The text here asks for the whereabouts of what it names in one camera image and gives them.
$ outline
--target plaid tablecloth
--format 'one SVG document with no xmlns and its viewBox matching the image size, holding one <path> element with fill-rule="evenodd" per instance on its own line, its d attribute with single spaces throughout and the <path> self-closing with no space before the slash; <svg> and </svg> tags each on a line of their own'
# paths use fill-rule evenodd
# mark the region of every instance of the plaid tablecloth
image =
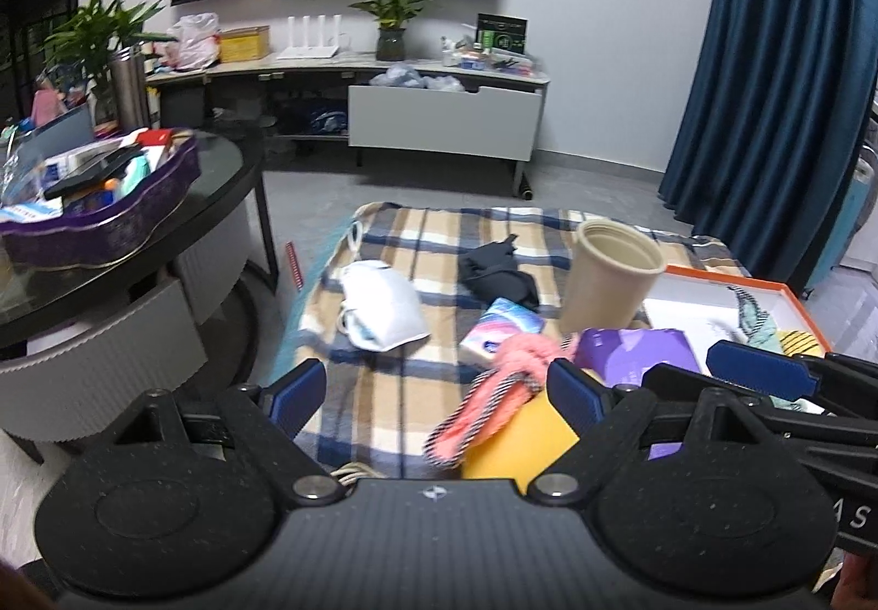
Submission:
<svg viewBox="0 0 878 610">
<path fill-rule="evenodd" d="M 447 475 L 427 465 L 421 450 L 478 372 L 458 364 L 458 342 L 484 309 L 458 284 L 458 256 L 516 234 L 515 257 L 537 281 L 544 332 L 560 339 L 559 291 L 570 268 L 573 232 L 581 221 L 600 217 L 565 209 L 436 210 L 374 203 L 360 208 L 356 218 L 364 228 L 361 258 L 381 259 L 411 279 L 430 337 L 372 354 L 357 350 L 337 331 L 342 300 L 337 273 L 352 260 L 342 238 L 319 278 L 306 286 L 297 327 L 275 366 L 277 375 L 309 357 L 327 365 L 326 402 L 296 442 L 331 467 L 363 461 L 392 477 Z M 717 239 L 640 230 L 660 244 L 670 264 L 747 275 Z"/>
</svg>

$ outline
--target dark blue curtain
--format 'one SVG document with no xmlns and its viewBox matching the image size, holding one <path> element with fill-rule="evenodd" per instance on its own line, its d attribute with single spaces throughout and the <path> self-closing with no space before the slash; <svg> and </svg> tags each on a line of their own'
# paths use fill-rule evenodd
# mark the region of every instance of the dark blue curtain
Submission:
<svg viewBox="0 0 878 610">
<path fill-rule="evenodd" d="M 876 69 L 878 0 L 713 0 L 660 186 L 666 206 L 753 275 L 807 278 L 853 171 Z"/>
</svg>

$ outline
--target glass tabletop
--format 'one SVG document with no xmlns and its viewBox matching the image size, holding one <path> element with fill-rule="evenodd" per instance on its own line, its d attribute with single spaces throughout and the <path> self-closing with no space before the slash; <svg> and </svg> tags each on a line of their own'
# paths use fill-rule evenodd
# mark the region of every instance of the glass tabletop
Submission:
<svg viewBox="0 0 878 610">
<path fill-rule="evenodd" d="M 234 184 L 235 180 L 238 180 L 248 168 L 252 168 L 258 162 L 253 155 L 247 156 L 247 154 L 253 154 L 252 147 L 239 146 L 238 143 L 231 142 L 229 139 L 208 135 L 208 133 L 199 132 L 196 133 L 196 136 L 199 138 L 201 175 L 190 186 L 189 193 L 186 194 L 183 203 L 162 221 L 148 241 L 127 259 L 104 268 L 42 271 L 27 265 L 12 265 L 5 259 L 5 254 L 0 250 L 0 256 L 3 257 L 3 263 L 0 264 L 0 332 L 3 331 L 3 326 L 9 326 L 10 323 L 20 321 L 25 316 L 31 316 L 41 309 L 63 300 L 73 292 L 92 287 L 92 284 L 102 281 L 102 278 L 113 278 L 113 281 L 119 285 L 117 290 L 124 291 L 139 278 L 129 281 L 128 276 L 121 274 L 120 269 L 128 266 L 133 275 L 141 274 L 139 270 L 143 268 L 142 264 L 147 263 L 147 261 L 140 261 L 141 265 L 132 265 L 139 256 L 152 259 L 149 262 L 155 265 L 155 268 L 152 269 L 152 272 L 155 272 L 161 265 L 168 263 L 170 259 L 192 245 L 194 240 L 180 236 L 181 229 L 205 209 L 215 204 L 218 199 L 221 199 L 225 190 L 230 188 L 231 184 Z M 178 239 L 179 246 L 168 245 L 168 243 L 174 243 L 168 239 Z M 151 256 L 150 253 L 157 249 L 161 249 L 168 255 Z M 101 301 L 97 295 L 93 300 L 95 304 L 101 303 Z M 67 317 L 75 315 L 84 307 L 88 307 L 87 303 L 69 310 L 70 315 L 61 316 L 54 324 L 63 322 Z M 45 324 L 45 322 L 49 322 L 47 318 L 51 316 L 42 317 Z M 15 337 L 21 338 L 23 335 L 15 335 Z"/>
</svg>

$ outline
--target face mask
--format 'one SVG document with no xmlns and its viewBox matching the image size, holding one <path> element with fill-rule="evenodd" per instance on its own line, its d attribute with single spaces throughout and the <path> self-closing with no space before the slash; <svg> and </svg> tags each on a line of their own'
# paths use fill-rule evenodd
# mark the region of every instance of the face mask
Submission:
<svg viewBox="0 0 878 610">
<path fill-rule="evenodd" d="M 358 260 L 339 272 L 344 302 L 338 329 L 354 347 L 386 352 L 429 335 L 414 286 L 380 260 Z"/>
</svg>

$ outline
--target tv cabinet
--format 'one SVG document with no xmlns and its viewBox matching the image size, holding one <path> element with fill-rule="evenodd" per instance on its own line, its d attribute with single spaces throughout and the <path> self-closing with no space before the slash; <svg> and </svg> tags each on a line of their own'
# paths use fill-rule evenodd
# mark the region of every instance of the tv cabinet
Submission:
<svg viewBox="0 0 878 610">
<path fill-rule="evenodd" d="M 335 86 L 346 86 L 348 92 L 348 133 L 280 133 L 278 138 L 345 139 L 356 148 L 414 149 L 505 159 L 512 166 L 515 195 L 532 198 L 525 164 L 536 145 L 549 78 L 445 67 L 438 60 L 409 60 L 408 64 L 422 75 L 457 77 L 466 91 L 368 85 L 372 76 L 392 64 L 380 63 L 373 54 L 341 54 L 329 60 L 279 60 L 271 54 L 250 63 L 152 75 L 147 84 L 161 93 L 163 126 L 200 126 L 198 117 L 205 108 L 205 93 L 220 77 L 256 78 L 259 82 L 307 77 L 319 80 L 321 85 L 335 82 Z"/>
</svg>

